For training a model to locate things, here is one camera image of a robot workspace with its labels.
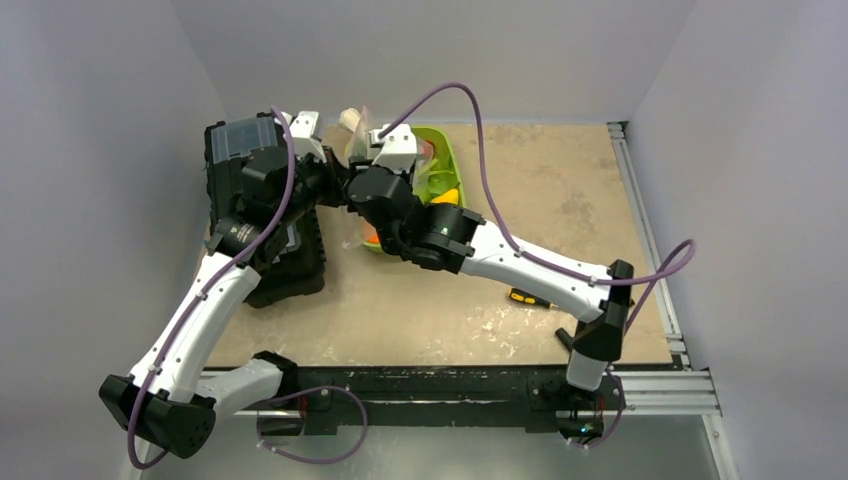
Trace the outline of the yellow toy pear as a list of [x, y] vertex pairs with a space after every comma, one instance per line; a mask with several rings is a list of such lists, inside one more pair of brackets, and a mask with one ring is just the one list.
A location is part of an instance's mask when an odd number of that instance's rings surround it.
[[433, 197], [430, 200], [431, 204], [451, 204], [458, 205], [460, 203], [461, 195], [458, 188], [452, 188], [447, 190], [446, 192]]

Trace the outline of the clear zip top bag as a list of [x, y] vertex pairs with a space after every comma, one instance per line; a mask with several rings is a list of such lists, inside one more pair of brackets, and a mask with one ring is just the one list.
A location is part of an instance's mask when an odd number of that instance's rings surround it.
[[[356, 132], [355, 134], [351, 133], [352, 136], [351, 136], [350, 140], [348, 141], [348, 143], [345, 147], [345, 151], [344, 151], [344, 156], [347, 157], [347, 158], [349, 158], [349, 157], [366, 158], [368, 131], [372, 129], [372, 126], [370, 124], [370, 112], [367, 110], [366, 107], [362, 107], [358, 110], [363, 114], [363, 116], [367, 120], [368, 126], [367, 126], [367, 130], [364, 131], [364, 132]], [[419, 152], [418, 152], [418, 156], [417, 156], [417, 159], [416, 159], [416, 165], [417, 165], [417, 161], [421, 160], [421, 159], [422, 159], [422, 156], [420, 156]]]

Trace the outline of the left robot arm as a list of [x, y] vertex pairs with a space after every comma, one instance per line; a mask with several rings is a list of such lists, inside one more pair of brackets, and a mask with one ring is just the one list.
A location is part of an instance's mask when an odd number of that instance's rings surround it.
[[216, 380], [201, 373], [232, 316], [286, 247], [288, 226], [317, 205], [342, 205], [348, 173], [328, 146], [307, 154], [262, 147], [230, 163], [241, 184], [191, 289], [142, 359], [125, 376], [107, 376], [99, 390], [126, 430], [130, 462], [139, 470], [167, 454], [193, 456], [217, 421], [248, 406], [284, 409], [297, 399], [296, 364], [269, 351]]

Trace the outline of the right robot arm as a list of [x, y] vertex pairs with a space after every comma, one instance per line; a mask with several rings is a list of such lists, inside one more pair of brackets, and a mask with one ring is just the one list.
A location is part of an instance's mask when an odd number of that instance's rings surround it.
[[578, 322], [561, 381], [564, 399], [596, 399], [608, 365], [622, 353], [633, 266], [576, 261], [505, 236], [480, 214], [448, 203], [423, 204], [405, 179], [374, 166], [348, 187], [348, 207], [372, 225], [382, 250], [423, 269], [494, 280], [558, 306]]

